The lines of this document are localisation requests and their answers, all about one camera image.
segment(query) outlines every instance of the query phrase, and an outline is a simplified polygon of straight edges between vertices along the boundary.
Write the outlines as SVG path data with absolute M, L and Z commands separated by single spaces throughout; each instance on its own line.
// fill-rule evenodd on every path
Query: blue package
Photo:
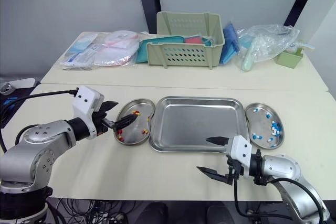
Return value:
M 66 52 L 67 54 L 74 54 L 83 52 L 97 37 L 98 33 L 90 33 L 81 38 L 77 39 L 77 41 L 69 48 Z
M 223 29 L 225 44 L 222 48 L 220 64 L 227 64 L 239 52 L 238 36 L 233 24 L 230 22 Z

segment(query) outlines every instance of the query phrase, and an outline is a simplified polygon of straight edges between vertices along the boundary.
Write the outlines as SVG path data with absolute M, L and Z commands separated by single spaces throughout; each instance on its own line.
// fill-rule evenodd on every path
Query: stainless steel tray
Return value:
M 246 107 L 246 118 L 249 136 L 253 143 L 265 149 L 280 147 L 285 138 L 285 132 L 280 117 L 274 109 L 262 103 L 252 103 Z M 272 122 L 277 124 L 279 134 L 273 135 Z
M 137 99 L 131 101 L 121 109 L 116 121 L 126 115 L 132 114 L 133 111 L 140 112 L 138 118 L 129 126 L 123 128 L 121 134 L 118 134 L 117 132 L 114 133 L 115 139 L 121 144 L 140 144 L 146 141 L 150 135 L 151 118 L 154 115 L 155 104 L 148 99 Z
M 231 98 L 164 97 L 156 105 L 150 144 L 157 151 L 222 152 L 211 136 L 248 139 L 242 104 Z

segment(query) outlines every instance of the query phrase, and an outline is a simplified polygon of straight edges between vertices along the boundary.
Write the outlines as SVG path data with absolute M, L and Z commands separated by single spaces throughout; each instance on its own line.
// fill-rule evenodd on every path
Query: clear plastic bag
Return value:
M 61 61 L 63 69 L 67 70 L 91 70 L 94 62 L 94 55 L 99 45 L 93 42 L 97 39 L 98 33 L 85 34 L 65 53 L 64 60 Z
M 97 66 L 129 64 L 139 48 L 138 34 L 133 31 L 115 31 L 104 37 L 95 55 Z
M 297 39 L 299 32 L 292 26 L 277 24 L 252 26 L 237 31 L 241 70 L 249 71 L 254 62 L 274 58 Z
M 68 70 L 91 70 L 94 65 L 127 65 L 138 47 L 139 37 L 133 31 L 88 33 L 71 46 L 60 64 Z

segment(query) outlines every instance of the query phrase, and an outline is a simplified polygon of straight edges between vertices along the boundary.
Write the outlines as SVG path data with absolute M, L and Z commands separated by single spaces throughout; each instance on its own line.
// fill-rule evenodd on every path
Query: robotic arm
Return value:
M 292 219 L 296 223 L 318 224 L 319 213 L 312 198 L 297 185 L 276 180 L 278 178 L 292 179 L 303 185 L 316 198 L 323 212 L 324 223 L 334 223 L 317 191 L 306 181 L 298 163 L 292 158 L 285 155 L 261 157 L 260 149 L 256 154 L 252 154 L 252 145 L 242 136 L 234 138 L 210 137 L 207 141 L 224 146 L 224 153 L 228 157 L 227 163 L 229 165 L 229 174 L 226 175 L 217 174 L 217 171 L 209 168 L 198 167 L 208 177 L 229 185 L 232 185 L 240 175 L 245 178 L 254 177 L 254 183 L 257 185 L 266 186 L 267 183 L 272 183 L 279 190 Z
M 74 119 L 58 120 L 28 130 L 21 142 L 0 159 L 0 223 L 42 223 L 46 218 L 48 186 L 56 159 L 76 142 L 94 139 L 108 127 L 118 131 L 130 125 L 136 115 L 118 122 L 106 119 L 106 111 L 117 102 L 103 102 L 99 92 L 81 86 L 73 100 Z

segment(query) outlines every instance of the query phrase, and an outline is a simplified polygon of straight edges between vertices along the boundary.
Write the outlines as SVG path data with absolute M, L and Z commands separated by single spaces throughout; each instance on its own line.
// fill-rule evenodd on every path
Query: rectangular metal tray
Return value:
M 156 105 L 150 144 L 157 151 L 223 152 L 205 141 L 242 135 L 249 140 L 242 104 L 231 98 L 164 97 Z

